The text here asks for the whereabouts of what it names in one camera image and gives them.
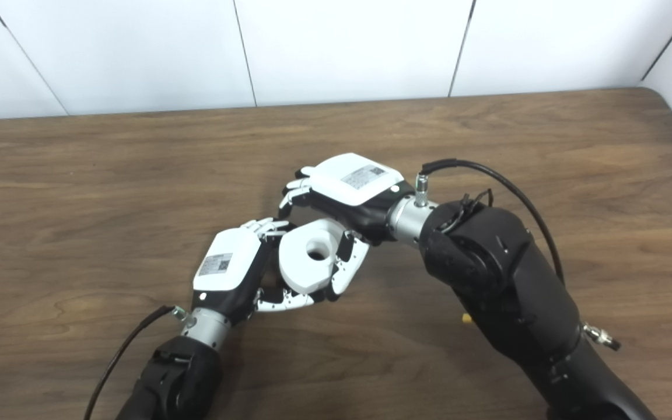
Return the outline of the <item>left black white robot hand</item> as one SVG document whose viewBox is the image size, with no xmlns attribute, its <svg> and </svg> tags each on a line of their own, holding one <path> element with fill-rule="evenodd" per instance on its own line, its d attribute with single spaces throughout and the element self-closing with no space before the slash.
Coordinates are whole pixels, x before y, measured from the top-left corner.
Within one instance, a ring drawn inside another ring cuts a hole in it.
<svg viewBox="0 0 672 420">
<path fill-rule="evenodd" d="M 295 225 L 287 220 L 250 220 L 219 232 L 195 273 L 191 308 L 208 309 L 232 326 L 254 313 L 275 313 L 325 301 L 323 290 L 298 293 L 276 269 L 275 285 L 263 285 L 282 238 Z"/>
</svg>

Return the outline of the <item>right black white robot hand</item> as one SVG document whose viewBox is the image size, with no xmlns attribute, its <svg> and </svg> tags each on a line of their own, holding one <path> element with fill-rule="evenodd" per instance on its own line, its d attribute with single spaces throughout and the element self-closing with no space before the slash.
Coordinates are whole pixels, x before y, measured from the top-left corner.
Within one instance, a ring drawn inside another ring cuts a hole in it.
<svg viewBox="0 0 672 420">
<path fill-rule="evenodd" d="M 337 301 L 351 284 L 373 246 L 393 242 L 389 215 L 397 203 L 414 193 L 402 174 L 355 153 L 344 153 L 296 171 L 282 190 L 278 218 L 293 207 L 310 207 L 343 226 L 328 284 L 314 301 Z"/>
</svg>

